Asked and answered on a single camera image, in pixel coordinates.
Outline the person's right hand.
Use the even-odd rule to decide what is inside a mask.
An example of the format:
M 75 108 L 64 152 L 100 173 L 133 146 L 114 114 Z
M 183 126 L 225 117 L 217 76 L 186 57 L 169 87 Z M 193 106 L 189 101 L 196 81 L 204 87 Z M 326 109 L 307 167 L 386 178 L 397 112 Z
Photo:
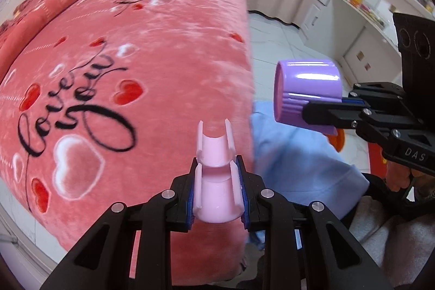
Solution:
M 415 169 L 394 162 L 387 162 L 386 185 L 394 192 L 401 188 L 406 189 L 413 183 L 415 191 L 423 196 L 434 190 L 434 177 Z

